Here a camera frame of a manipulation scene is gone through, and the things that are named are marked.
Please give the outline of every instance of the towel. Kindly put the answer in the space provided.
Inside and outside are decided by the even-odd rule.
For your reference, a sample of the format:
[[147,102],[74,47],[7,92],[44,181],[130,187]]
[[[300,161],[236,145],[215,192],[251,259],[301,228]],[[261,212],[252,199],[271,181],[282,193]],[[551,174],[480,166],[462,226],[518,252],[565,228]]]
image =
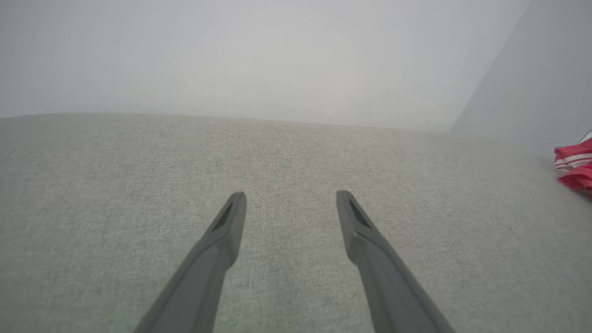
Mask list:
[[567,172],[559,178],[572,190],[592,194],[592,139],[578,145],[555,149],[555,169]]

